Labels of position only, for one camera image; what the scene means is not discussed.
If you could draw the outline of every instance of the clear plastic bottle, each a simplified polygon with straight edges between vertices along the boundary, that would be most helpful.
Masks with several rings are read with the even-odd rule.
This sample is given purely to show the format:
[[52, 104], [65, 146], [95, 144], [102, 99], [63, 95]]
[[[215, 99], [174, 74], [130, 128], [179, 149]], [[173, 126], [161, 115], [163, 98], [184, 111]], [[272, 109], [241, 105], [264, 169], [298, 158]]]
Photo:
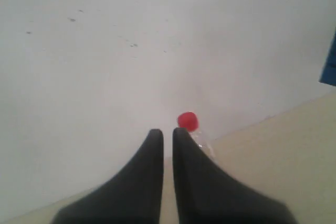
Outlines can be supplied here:
[[207, 154], [213, 161], [216, 161], [214, 150], [204, 132], [200, 129], [198, 119], [195, 113], [185, 112], [178, 116], [177, 123], [179, 127], [186, 128], [193, 140], [198, 144], [201, 150]]

